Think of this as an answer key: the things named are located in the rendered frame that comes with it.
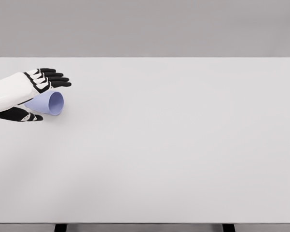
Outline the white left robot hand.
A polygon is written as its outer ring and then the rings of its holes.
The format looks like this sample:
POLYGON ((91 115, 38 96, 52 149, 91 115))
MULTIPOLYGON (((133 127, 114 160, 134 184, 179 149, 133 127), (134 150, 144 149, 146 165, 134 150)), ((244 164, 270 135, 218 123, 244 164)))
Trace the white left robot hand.
POLYGON ((0 79, 0 119, 15 122, 42 121, 41 115, 19 108, 18 105, 48 90, 71 85, 63 73, 51 68, 17 72, 0 79))

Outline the lavender blue cup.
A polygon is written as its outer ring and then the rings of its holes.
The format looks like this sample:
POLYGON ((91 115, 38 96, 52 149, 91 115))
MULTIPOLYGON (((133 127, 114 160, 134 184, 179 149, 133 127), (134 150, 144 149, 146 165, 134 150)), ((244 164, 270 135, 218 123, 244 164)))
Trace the lavender blue cup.
POLYGON ((57 116, 63 110, 64 98, 60 92, 49 90, 24 103, 24 106, 43 114, 57 116))

